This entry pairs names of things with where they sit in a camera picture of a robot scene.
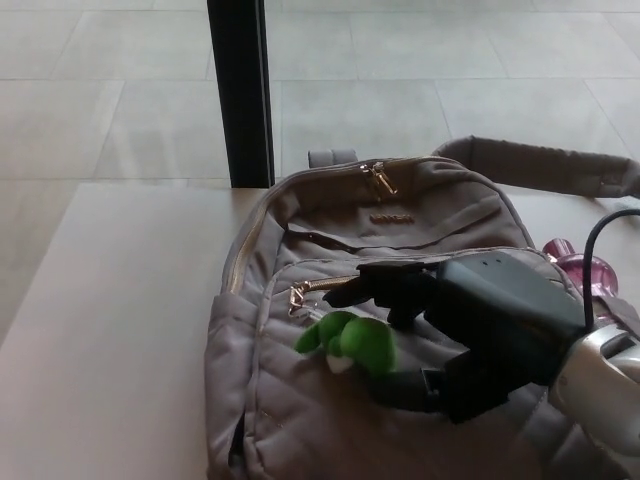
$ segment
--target pink glass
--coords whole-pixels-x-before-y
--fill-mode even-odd
[[[542,249],[544,253],[556,260],[557,265],[562,268],[573,284],[582,291],[582,254],[576,253],[571,243],[562,238],[554,238]],[[598,257],[593,257],[591,262],[591,293],[595,297],[617,297],[618,277],[611,265]],[[598,320],[610,323],[613,318],[601,313]]]

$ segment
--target white table surface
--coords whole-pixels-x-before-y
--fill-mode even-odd
[[[581,250],[607,212],[508,191],[540,246],[562,236]],[[209,309],[260,194],[79,189],[0,348],[0,479],[205,478]],[[636,307],[638,225],[618,221],[596,249]]]

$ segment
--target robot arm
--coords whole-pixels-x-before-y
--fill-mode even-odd
[[[417,315],[468,351],[441,370],[369,380],[385,406],[442,412],[464,422],[528,383],[579,423],[640,480],[640,341],[616,325],[591,332],[582,306],[546,278],[500,252],[444,261],[368,264],[325,296],[340,308],[373,299],[388,321],[411,328]]]

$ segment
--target gray backpack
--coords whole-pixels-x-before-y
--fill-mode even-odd
[[[382,408],[357,378],[330,373],[293,345],[314,321],[297,309],[381,259],[439,262],[500,249],[580,301],[493,182],[622,197],[640,194],[640,165],[473,137],[429,157],[355,161],[352,152],[311,154],[311,166],[324,166],[270,189],[231,248],[205,357],[209,478],[624,478],[541,387],[453,425]],[[358,310],[386,317],[370,302]],[[441,367],[464,350],[424,318],[395,341],[402,369]]]

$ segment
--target green stuffed toy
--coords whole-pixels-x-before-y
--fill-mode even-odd
[[[304,331],[294,348],[309,353],[320,346],[333,373],[341,373],[355,363],[378,376],[391,372],[396,365],[391,328],[374,318],[345,311],[328,313]]]

